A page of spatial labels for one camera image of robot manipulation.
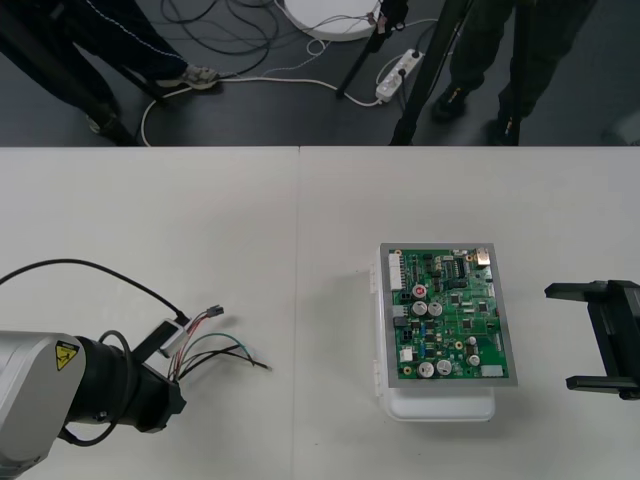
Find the table surface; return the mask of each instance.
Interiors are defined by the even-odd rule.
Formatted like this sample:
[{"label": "table surface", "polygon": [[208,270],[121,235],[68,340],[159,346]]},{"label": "table surface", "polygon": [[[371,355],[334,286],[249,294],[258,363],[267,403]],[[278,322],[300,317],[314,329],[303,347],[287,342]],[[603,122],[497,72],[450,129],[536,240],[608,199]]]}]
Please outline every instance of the table surface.
[{"label": "table surface", "polygon": [[[0,150],[0,267],[103,263],[274,367],[212,363],[157,435],[57,441],[23,478],[600,479],[640,467],[640,406],[566,390],[603,367],[556,281],[640,281],[632,149]],[[368,269],[382,242],[493,242],[520,385],[483,424],[411,424],[373,396]],[[74,266],[0,289],[7,330],[139,342],[166,310]],[[154,358],[152,365],[165,368]],[[92,427],[78,428],[86,437]]]}]

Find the shoe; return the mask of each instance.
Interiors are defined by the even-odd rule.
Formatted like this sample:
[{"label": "shoe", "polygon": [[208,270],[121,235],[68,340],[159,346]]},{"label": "shoe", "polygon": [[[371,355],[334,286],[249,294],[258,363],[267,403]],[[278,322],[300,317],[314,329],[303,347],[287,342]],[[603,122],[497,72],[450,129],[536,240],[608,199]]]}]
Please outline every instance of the shoe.
[{"label": "shoe", "polygon": [[449,85],[431,108],[431,118],[434,122],[451,122],[464,115],[467,110],[465,99],[471,93],[454,85]]},{"label": "shoe", "polygon": [[162,88],[174,88],[180,85],[189,85],[195,90],[207,90],[218,83],[219,79],[220,75],[212,68],[187,65],[187,69],[178,78],[170,80],[156,80],[156,84]]},{"label": "shoe", "polygon": [[513,117],[510,112],[500,109],[498,118],[489,127],[489,144],[496,147],[513,147]]},{"label": "shoe", "polygon": [[[113,118],[118,118],[118,116],[120,115],[120,105],[118,104],[115,98],[109,102],[101,103],[101,106],[103,108],[110,109],[112,112]],[[87,123],[89,124],[89,130],[91,130],[96,135],[101,135],[102,132],[100,130],[100,125],[98,125],[96,121],[93,118],[91,118],[89,115],[87,115],[86,117],[87,117]]]}]

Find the metal frame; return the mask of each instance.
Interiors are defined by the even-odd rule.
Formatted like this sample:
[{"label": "metal frame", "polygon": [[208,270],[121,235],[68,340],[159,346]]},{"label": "metal frame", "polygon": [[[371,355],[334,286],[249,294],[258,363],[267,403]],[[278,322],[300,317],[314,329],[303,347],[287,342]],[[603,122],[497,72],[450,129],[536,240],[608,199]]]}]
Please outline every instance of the metal frame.
[{"label": "metal frame", "polygon": [[[396,337],[393,326],[393,296],[389,284],[389,250],[474,250],[476,248],[486,248],[489,250],[491,259],[491,273],[493,275],[493,285],[496,293],[496,302],[500,309],[500,331],[502,333],[502,346],[507,357],[507,368],[509,378],[482,378],[482,379],[447,379],[447,380],[418,380],[398,378],[398,363],[396,359]],[[492,243],[383,243],[380,245],[380,265],[382,285],[379,287],[379,294],[383,296],[383,311],[385,325],[385,346],[387,350],[387,375],[390,388],[430,388],[430,387],[511,387],[518,385],[516,375],[516,365],[511,347],[511,337],[507,323],[506,309],[502,296],[500,283],[500,273],[496,261],[495,248]]]}]

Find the connector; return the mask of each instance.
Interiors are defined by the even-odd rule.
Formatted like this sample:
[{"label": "connector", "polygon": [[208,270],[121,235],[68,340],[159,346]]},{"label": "connector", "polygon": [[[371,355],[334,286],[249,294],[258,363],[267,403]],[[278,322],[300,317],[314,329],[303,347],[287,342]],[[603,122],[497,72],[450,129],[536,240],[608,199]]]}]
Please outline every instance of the connector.
[{"label": "connector", "polygon": [[174,328],[173,335],[162,344],[162,346],[158,349],[158,351],[165,358],[171,358],[178,350],[180,350],[189,340],[189,334],[187,330],[182,326],[174,322],[173,320],[166,319],[162,322],[160,327],[164,327],[167,329]]},{"label": "connector", "polygon": [[207,317],[217,317],[218,315],[222,315],[224,313],[224,308],[220,305],[215,305],[213,307],[207,308]]}]

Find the camera stand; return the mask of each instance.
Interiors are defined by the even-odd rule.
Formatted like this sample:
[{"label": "camera stand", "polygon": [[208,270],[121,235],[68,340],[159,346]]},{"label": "camera stand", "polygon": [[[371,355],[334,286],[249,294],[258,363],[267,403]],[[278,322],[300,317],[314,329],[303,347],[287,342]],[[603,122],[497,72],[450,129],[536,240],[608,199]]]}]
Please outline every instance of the camera stand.
[{"label": "camera stand", "polygon": [[[410,145],[415,134],[418,117],[435,88],[438,74],[446,60],[453,40],[460,30],[473,0],[446,0],[442,7],[431,42],[422,60],[411,95],[402,118],[396,124],[390,145]],[[526,76],[532,10],[535,0],[516,0],[515,37],[511,61],[511,88],[513,91],[513,136],[515,145],[520,142],[522,120],[522,91]],[[355,64],[336,91],[342,98],[346,88],[356,76],[371,53],[378,52],[393,30],[401,31],[408,12],[407,0],[384,0],[380,7],[376,28]]]}]

